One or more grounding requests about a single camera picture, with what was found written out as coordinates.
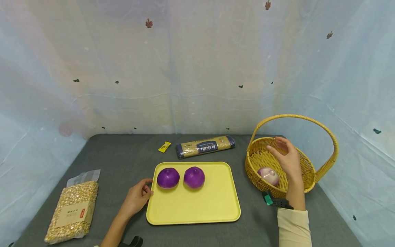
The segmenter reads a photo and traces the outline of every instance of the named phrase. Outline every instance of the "curtain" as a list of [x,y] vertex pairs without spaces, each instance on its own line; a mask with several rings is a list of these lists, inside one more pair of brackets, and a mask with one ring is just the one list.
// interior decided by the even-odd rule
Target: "curtain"
[[[394,12],[391,0],[0,0],[0,245],[95,134],[252,134],[292,113],[336,135],[320,185],[364,246],[389,246]],[[300,119],[260,133],[316,169],[333,151]]]

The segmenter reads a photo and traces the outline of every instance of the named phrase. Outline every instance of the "red onion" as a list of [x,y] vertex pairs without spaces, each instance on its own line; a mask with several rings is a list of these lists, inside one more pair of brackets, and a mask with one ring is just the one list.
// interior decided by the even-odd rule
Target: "red onion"
[[180,174],[172,167],[165,168],[160,171],[156,181],[160,187],[171,189],[178,184],[178,181],[180,181]]
[[192,189],[197,189],[204,184],[206,177],[199,167],[193,166],[185,171],[184,182]]
[[258,170],[258,174],[268,183],[270,183],[273,186],[277,186],[278,183],[280,182],[280,177],[276,173],[275,170],[273,170],[270,167],[264,167]]

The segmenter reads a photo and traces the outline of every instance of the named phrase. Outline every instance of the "light blue backdrop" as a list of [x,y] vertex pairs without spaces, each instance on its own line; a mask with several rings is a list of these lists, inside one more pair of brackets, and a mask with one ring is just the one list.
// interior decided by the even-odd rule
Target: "light blue backdrop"
[[[294,113],[337,136],[320,185],[358,239],[391,246],[395,1],[265,3],[0,0],[0,245],[95,134],[251,134]],[[303,120],[261,133],[287,136],[316,168],[333,148]]]

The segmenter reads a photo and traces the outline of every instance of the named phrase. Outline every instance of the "sleeve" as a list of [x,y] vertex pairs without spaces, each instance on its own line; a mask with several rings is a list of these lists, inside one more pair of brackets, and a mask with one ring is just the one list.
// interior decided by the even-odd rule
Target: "sleeve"
[[308,212],[279,208],[279,247],[311,247]]

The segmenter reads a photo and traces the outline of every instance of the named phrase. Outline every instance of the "human hand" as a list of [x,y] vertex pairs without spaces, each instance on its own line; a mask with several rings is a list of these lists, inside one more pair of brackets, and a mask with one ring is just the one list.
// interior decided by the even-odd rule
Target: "human hand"
[[133,215],[138,213],[154,194],[154,192],[146,185],[151,182],[151,178],[146,178],[130,188],[121,208],[119,209],[118,215],[130,219]]
[[275,148],[267,146],[268,151],[276,157],[280,163],[281,168],[284,170],[288,177],[291,179],[301,179],[302,171],[299,161],[299,153],[288,139],[276,136],[276,145],[278,148],[284,150],[287,154],[282,155]]

